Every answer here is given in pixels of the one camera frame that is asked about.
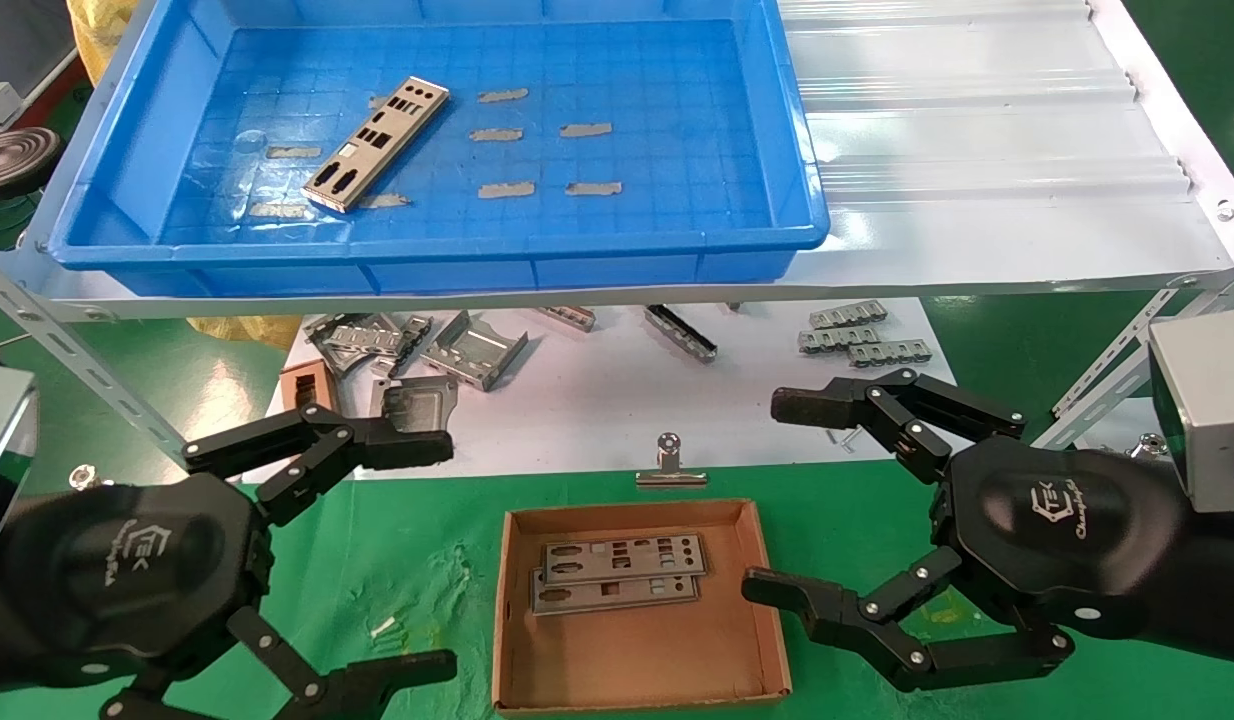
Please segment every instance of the metal shelf frame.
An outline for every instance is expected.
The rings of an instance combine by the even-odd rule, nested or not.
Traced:
[[[132,28],[146,23],[152,4],[138,7]],[[179,462],[181,435],[69,324],[1161,290],[1157,306],[1138,315],[1059,404],[1065,427],[1046,436],[1056,445],[1099,415],[1103,400],[1135,389],[1125,387],[1144,374],[1144,359],[1096,378],[1171,293],[1207,290],[1192,312],[1234,306],[1234,178],[1120,0],[782,0],[781,9],[833,225],[821,249],[796,254],[780,282],[449,296],[135,296],[105,273],[70,272],[51,259],[44,247],[60,209],[46,204],[23,242],[0,252],[0,308]],[[114,100],[136,37],[125,33],[83,127]],[[89,140],[77,137],[67,152],[83,152]],[[73,179],[54,177],[47,195]],[[1116,374],[1120,382],[1111,380]]]

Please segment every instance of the brown cardboard tray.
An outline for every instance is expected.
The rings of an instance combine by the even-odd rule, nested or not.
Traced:
[[[531,571],[549,542],[698,534],[698,601],[536,616]],[[777,611],[740,597],[768,568],[754,501],[658,501],[507,513],[494,624],[494,708],[506,718],[781,701],[791,692]]]

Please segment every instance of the green mat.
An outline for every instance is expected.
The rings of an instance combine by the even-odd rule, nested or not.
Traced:
[[[754,498],[777,568],[858,589],[881,583],[929,547],[930,489],[892,462],[717,469],[705,492],[637,492],[631,473],[343,483],[276,531],[274,589],[262,614],[320,671],[449,647],[460,659],[458,678],[399,694],[387,719],[491,718],[489,656],[503,511],[701,496]],[[911,619],[911,632],[945,637],[997,629],[954,592],[926,610]],[[397,622],[370,638],[389,617]],[[1234,664],[1148,643],[1079,638],[1077,655],[1045,680],[901,694],[856,657],[805,641],[790,615],[784,625],[795,683],[789,700],[691,716],[1234,719]],[[0,697],[0,720],[95,718],[118,688],[9,693]],[[269,719],[283,698],[241,648],[169,693],[174,705],[227,720]]]

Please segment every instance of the metal shelf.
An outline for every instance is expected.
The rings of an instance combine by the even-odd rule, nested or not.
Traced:
[[[0,254],[0,268],[63,322],[1222,288],[1234,279],[1234,178],[1119,0],[786,0],[782,16],[833,235],[765,287],[157,299],[37,252],[49,217],[35,220],[26,247]],[[105,101],[100,91],[90,111]]]

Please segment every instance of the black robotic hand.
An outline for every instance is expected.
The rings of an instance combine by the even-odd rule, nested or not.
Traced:
[[[457,657],[436,651],[316,674],[259,614],[274,564],[270,526],[292,521],[357,466],[432,466],[452,454],[448,432],[400,433],[384,417],[307,405],[188,443],[189,477],[169,487],[22,500],[0,536],[0,692],[137,676],[101,718],[204,720],[160,699],[238,642],[292,693],[276,720],[379,719],[399,689],[453,678]],[[285,457],[257,501],[225,482]]]
[[[1074,652],[1059,625],[1234,659],[1234,514],[1197,514],[1170,462],[1028,447],[1019,414],[911,369],[779,388],[772,419],[860,425],[937,484],[937,550],[868,597],[763,568],[742,580],[747,600],[798,614],[813,642],[856,652],[897,689],[1050,674]],[[926,421],[975,445],[951,454]],[[921,643],[901,630],[950,585],[1016,631]]]

